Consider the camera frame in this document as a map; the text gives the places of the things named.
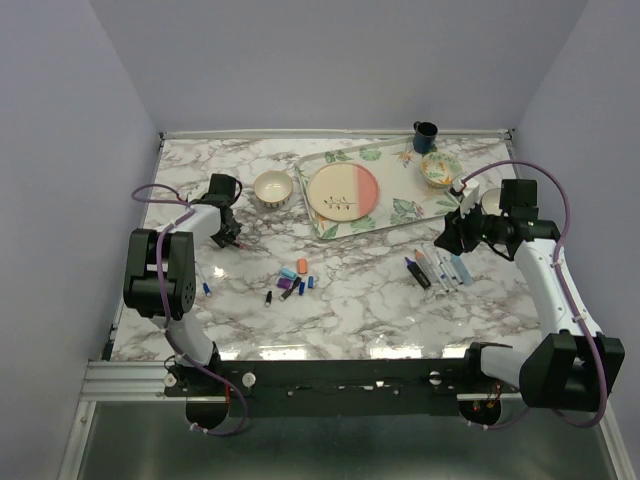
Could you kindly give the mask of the blue cap thin marker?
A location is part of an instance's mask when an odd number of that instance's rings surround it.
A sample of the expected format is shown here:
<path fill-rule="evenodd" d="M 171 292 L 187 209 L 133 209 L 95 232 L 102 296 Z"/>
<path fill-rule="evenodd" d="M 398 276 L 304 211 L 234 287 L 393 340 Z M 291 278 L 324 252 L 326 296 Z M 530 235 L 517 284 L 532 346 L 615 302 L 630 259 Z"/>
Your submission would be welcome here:
<path fill-rule="evenodd" d="M 196 271 L 196 275 L 198 277 L 198 280 L 199 280 L 199 282 L 200 282 L 200 284 L 202 286 L 202 289 L 203 289 L 203 291 L 205 293 L 205 296 L 206 297 L 210 297 L 212 295 L 212 292 L 211 292 L 209 283 L 208 283 L 208 281 L 207 281 L 207 279 L 206 279 L 206 277 L 205 277 L 205 275 L 204 275 L 204 273 L 203 273 L 203 271 L 202 271 L 202 269 L 201 269 L 201 267 L 200 267 L 198 262 L 195 263 L 195 271 Z"/>

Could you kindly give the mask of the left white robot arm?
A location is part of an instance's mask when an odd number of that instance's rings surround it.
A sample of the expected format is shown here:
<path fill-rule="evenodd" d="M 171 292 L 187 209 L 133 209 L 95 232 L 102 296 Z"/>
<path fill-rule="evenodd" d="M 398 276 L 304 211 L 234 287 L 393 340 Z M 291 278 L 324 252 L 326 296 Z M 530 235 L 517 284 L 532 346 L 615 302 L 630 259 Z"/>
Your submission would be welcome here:
<path fill-rule="evenodd" d="M 222 372 L 217 366 L 218 348 L 192 312 L 197 293 L 195 251 L 209 240 L 220 248 L 240 246 L 241 224 L 233 206 L 242 190 L 240 180 L 213 174 L 208 189 L 194 200 L 159 183 L 143 185 L 131 194 L 136 202 L 181 208 L 165 226 L 138 228 L 130 234 L 123 300 L 159 327 L 176 362 L 190 367 L 187 382 L 201 395 L 220 387 Z"/>

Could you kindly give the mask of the blue acrylic marker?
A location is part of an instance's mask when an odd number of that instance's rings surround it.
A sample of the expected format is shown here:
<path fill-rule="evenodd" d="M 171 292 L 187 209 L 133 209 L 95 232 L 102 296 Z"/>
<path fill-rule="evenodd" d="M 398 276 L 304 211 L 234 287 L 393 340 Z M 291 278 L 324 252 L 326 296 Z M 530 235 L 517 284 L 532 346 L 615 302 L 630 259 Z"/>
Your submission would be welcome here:
<path fill-rule="evenodd" d="M 433 257 L 431 256 L 431 254 L 429 252 L 426 253 L 426 258 L 427 258 L 429 264 L 431 265 L 431 268 L 434 271 L 434 274 L 437 277 L 437 280 L 440 283 L 440 285 L 442 286 L 443 290 L 446 293 L 449 293 L 450 292 L 450 287 L 449 287 L 449 284 L 447 283 L 447 280 L 446 280 L 446 274 L 442 271 L 442 269 L 440 268 L 438 263 L 433 259 Z"/>

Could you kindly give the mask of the light blue highlighter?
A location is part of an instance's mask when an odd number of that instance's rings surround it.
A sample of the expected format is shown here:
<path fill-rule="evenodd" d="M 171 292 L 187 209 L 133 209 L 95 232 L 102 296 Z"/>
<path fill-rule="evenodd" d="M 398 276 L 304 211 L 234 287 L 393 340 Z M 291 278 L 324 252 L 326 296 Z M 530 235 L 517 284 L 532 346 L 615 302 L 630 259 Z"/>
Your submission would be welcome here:
<path fill-rule="evenodd" d="M 458 277 L 462 281 L 462 283 L 464 285 L 467 285 L 467 286 L 472 285 L 474 283 L 474 279 L 473 279 L 472 275 L 470 274 L 468 268 L 464 264 L 462 258 L 460 256 L 451 255 L 450 259 L 451 259 L 451 263 L 452 263 L 454 269 L 457 271 Z"/>

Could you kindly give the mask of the orange highlighter pen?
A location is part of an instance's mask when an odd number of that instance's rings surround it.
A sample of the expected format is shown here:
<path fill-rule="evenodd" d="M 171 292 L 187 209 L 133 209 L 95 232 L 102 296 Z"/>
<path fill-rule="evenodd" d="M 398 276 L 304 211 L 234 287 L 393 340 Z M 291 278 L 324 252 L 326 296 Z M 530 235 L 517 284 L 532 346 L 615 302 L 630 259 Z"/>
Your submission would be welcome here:
<path fill-rule="evenodd" d="M 429 278 L 430 281 L 437 281 L 438 275 L 435 273 L 431 263 L 426 258 L 425 254 L 420 250 L 414 250 L 415 261 L 420 267 L 421 271 Z"/>

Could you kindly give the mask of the light blue highlighter cap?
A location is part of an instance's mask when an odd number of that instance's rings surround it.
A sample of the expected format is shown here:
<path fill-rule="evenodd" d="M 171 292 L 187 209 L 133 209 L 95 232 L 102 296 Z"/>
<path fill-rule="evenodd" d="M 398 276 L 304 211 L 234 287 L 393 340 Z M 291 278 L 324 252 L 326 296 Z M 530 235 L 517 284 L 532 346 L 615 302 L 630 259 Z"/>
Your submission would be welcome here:
<path fill-rule="evenodd" d="M 297 277 L 297 274 L 294 271 L 289 270 L 288 268 L 281 268 L 280 276 L 289 280 L 294 280 Z"/>

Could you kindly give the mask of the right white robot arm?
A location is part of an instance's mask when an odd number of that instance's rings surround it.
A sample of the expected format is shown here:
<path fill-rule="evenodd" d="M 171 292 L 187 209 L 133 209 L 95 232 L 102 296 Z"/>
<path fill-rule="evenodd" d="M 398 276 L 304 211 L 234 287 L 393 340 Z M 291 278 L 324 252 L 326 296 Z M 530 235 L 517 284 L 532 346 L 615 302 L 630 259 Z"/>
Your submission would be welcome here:
<path fill-rule="evenodd" d="M 485 212 L 473 179 L 456 182 L 451 192 L 460 204 L 446 215 L 435 246 L 460 256 L 484 243 L 513 262 L 529 288 L 542 335 L 530 354 L 506 345 L 472 346 L 470 361 L 459 370 L 462 384 L 480 392 L 500 380 L 519 390 L 529 407 L 601 410 L 625 350 L 589 316 L 565 263 L 560 230 L 538 217 L 536 182 L 503 181 L 498 215 Z"/>

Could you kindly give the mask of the orange highlighter cap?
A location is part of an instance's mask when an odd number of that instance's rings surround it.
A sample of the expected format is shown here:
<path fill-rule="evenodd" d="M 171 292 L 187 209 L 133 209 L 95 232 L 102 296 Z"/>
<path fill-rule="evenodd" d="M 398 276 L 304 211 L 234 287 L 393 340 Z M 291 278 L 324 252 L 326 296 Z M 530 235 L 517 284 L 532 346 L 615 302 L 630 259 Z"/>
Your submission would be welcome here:
<path fill-rule="evenodd" d="M 308 262 L 305 258 L 299 258 L 297 260 L 297 272 L 300 275 L 306 275 L 308 273 Z"/>

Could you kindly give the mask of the purple highlighter black cap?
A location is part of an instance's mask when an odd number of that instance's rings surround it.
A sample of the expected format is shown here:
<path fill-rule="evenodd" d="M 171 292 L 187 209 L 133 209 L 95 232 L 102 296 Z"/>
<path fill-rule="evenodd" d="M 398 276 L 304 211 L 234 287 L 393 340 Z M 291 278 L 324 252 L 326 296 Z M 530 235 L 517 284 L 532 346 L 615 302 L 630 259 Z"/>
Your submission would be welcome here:
<path fill-rule="evenodd" d="M 428 277 L 424 274 L 418 264 L 411 260 L 408 257 L 404 257 L 406 262 L 406 268 L 409 270 L 413 278 L 417 281 L 417 283 L 424 289 L 427 290 L 431 287 L 431 282 Z"/>

